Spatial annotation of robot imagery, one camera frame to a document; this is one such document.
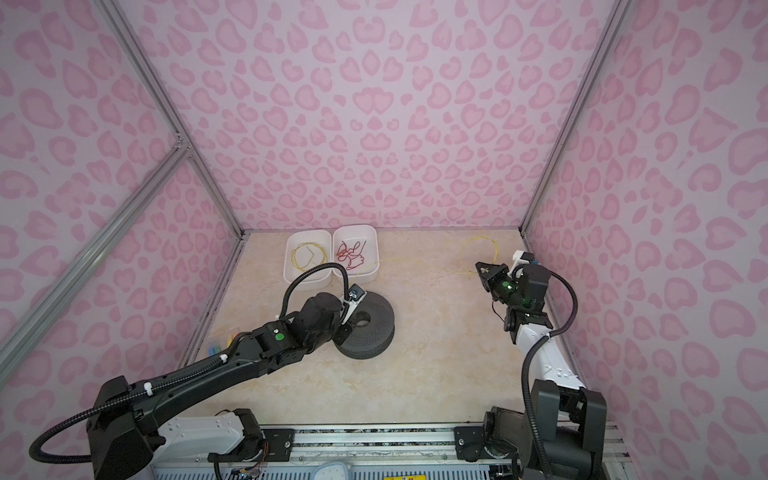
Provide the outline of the aluminium frame right post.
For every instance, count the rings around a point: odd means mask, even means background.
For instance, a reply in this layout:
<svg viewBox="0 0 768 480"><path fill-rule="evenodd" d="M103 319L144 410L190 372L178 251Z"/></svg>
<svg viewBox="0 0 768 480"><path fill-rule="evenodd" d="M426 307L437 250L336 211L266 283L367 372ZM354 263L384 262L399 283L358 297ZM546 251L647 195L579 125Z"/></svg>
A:
<svg viewBox="0 0 768 480"><path fill-rule="evenodd" d="M592 56L586 63L583 74L577 84L575 95L544 163L542 176L536 184L531 203L519 227L519 233L524 241L528 239L534 229L533 223L541 205L544 203L544 197L552 182L555 170L563 158L570 139L577 131L579 122L589 106L591 97L599 84L611 55L619 43L626 25L631 21L636 4L636 1L619 0L615 1L612 5L603 31L598 37Z"/></svg>

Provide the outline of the dark grey cable spool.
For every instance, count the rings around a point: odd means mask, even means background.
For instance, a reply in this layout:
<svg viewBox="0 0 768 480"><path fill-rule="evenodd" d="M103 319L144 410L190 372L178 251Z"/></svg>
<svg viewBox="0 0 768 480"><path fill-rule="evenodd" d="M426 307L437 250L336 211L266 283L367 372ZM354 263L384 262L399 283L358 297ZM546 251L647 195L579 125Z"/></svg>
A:
<svg viewBox="0 0 768 480"><path fill-rule="evenodd" d="M354 310L348 324L351 332L337 350L354 360L368 360L382 354L394 339L395 312L382 295L368 292Z"/></svg>

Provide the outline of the aluminium frame left post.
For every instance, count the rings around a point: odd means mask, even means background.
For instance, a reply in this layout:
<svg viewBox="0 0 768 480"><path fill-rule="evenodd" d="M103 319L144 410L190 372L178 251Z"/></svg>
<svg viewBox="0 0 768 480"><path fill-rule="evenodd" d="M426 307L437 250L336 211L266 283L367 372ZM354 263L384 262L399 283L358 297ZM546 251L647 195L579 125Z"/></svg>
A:
<svg viewBox="0 0 768 480"><path fill-rule="evenodd" d="M158 108L159 113L173 132L177 139L177 144L188 151L196 174L211 196L219 213L223 216L229 229L238 239L243 239L245 237L245 229L236 218L233 208L214 179L211 169L204 161L203 155L185 125L179 109L141 45L139 36L128 21L121 5L118 1L112 0L93 1L93 4L101 13L123 53L143 83L147 93Z"/></svg>

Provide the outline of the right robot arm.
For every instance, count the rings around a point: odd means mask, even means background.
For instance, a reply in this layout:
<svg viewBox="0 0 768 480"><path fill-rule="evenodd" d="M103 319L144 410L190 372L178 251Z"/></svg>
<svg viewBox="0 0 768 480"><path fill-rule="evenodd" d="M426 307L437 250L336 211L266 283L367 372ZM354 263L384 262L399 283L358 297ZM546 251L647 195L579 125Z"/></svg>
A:
<svg viewBox="0 0 768 480"><path fill-rule="evenodd" d="M523 408L493 407L481 426L455 428L457 458L505 460L509 465L500 471L502 478L604 478L607 402L578 378L556 342L576 320L579 301L574 288L528 252L514 266L479 262L476 270L484 290L505 306L503 328L524 356ZM544 310L552 280L571 299L561 327L553 326Z"/></svg>

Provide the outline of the white plastic tray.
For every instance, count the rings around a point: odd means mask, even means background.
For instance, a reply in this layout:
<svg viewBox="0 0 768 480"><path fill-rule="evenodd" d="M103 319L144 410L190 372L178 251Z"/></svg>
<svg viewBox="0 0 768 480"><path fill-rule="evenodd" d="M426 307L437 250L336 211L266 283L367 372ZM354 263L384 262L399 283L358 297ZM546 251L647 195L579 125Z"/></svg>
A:
<svg viewBox="0 0 768 480"><path fill-rule="evenodd" d="M380 267L378 235L370 225L350 225L332 234L333 261L341 264L351 283L369 283Z"/></svg>
<svg viewBox="0 0 768 480"><path fill-rule="evenodd" d="M322 229L293 233L286 241L283 265L284 280L290 284L311 268L330 262L332 236Z"/></svg>

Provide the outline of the pack of coloured markers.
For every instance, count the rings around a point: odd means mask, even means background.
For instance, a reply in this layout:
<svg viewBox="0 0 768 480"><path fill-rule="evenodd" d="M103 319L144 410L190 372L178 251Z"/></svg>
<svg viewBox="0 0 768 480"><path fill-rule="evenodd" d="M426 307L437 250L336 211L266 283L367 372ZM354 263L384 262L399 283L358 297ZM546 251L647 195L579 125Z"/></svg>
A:
<svg viewBox="0 0 768 480"><path fill-rule="evenodd" d="M211 337L206 341L205 353L208 356L218 354L219 352L226 350L230 347L237 333L227 332L222 335Z"/></svg>

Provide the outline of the white plastic tray right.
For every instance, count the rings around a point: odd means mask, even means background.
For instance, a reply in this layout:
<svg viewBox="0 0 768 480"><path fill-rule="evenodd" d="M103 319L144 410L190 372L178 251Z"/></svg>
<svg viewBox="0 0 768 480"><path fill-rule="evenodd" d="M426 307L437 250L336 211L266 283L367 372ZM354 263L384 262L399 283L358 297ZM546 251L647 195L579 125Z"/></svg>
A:
<svg viewBox="0 0 768 480"><path fill-rule="evenodd" d="M378 235L370 225L350 225L332 234L333 261L341 264L351 283L369 283L380 267Z"/></svg>

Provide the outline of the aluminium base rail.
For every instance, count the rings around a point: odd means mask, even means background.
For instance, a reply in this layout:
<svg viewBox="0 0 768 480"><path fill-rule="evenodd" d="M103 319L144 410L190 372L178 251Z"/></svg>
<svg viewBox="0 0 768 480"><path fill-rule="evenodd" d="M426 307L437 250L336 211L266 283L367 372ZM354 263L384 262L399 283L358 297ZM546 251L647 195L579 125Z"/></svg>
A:
<svg viewBox="0 0 768 480"><path fill-rule="evenodd" d="M160 458L140 479L533 479L482 446L478 423L269 425L263 462Z"/></svg>

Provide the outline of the aluminium frame diagonal bar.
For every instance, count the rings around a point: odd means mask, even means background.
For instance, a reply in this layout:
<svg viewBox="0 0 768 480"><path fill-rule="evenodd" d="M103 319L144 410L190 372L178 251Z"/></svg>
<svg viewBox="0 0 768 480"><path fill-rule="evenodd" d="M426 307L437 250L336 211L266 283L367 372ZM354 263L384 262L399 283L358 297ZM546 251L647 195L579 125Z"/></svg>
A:
<svg viewBox="0 0 768 480"><path fill-rule="evenodd" d="M187 159L188 144L175 145L105 226L80 251L64 273L22 317L19 326L1 346L1 384L6 385L48 333L61 312L114 251L138 218Z"/></svg>

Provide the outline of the white plastic tray left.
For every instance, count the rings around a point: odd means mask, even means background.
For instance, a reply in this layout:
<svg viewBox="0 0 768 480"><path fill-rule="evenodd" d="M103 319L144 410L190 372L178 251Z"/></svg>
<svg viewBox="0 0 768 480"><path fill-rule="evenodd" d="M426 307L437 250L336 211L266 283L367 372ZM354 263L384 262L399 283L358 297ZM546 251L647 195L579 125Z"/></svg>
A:
<svg viewBox="0 0 768 480"><path fill-rule="evenodd" d="M322 229L293 233L286 241L283 265L284 280L290 284L311 268L330 262L332 236Z"/></svg>

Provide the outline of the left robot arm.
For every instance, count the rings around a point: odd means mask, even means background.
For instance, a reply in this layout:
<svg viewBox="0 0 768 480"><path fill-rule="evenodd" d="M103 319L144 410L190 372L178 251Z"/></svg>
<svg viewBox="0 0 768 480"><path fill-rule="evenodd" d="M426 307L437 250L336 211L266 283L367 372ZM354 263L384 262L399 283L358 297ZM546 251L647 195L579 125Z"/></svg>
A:
<svg viewBox="0 0 768 480"><path fill-rule="evenodd" d="M276 320L237 334L220 353L140 382L129 384L122 376L106 382L92 408L33 440L30 458L53 465L89 463L97 479L128 479L150 465L166 442L161 427L178 414L240 383L298 363L330 341L344 341L366 290L344 275L340 296L321 292L300 310L288 312L291 294L307 277L301 274L288 286ZM86 425L88 454L45 451L48 441L79 423Z"/></svg>

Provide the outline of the aluminium frame post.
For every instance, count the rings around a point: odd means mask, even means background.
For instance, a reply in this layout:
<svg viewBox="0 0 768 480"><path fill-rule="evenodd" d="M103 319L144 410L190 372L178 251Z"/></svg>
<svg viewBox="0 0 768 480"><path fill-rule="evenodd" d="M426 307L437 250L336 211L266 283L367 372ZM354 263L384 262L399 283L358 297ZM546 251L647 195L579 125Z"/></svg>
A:
<svg viewBox="0 0 768 480"><path fill-rule="evenodd" d="M141 45L139 36L128 21L121 5L118 1L112 0L93 1L93 4L101 13L123 53L143 83L147 93L158 108L159 113L173 132L177 139L177 144L188 151L196 174L211 196L219 213L223 216L229 229L238 239L243 239L245 237L245 229L236 218L233 208L214 179L211 169L204 161L203 155L185 125L179 109Z"/></svg>
<svg viewBox="0 0 768 480"><path fill-rule="evenodd" d="M579 122L589 106L591 97L599 84L611 55L619 43L626 25L631 21L636 4L636 1L619 0L615 1L612 5L603 31L598 37L592 56L586 63L583 74L577 84L575 95L544 163L542 176L536 184L531 203L519 227L519 233L524 241L528 239L534 229L533 223L541 205L544 203L544 197L552 182L555 170L563 158L570 139L577 131Z"/></svg>

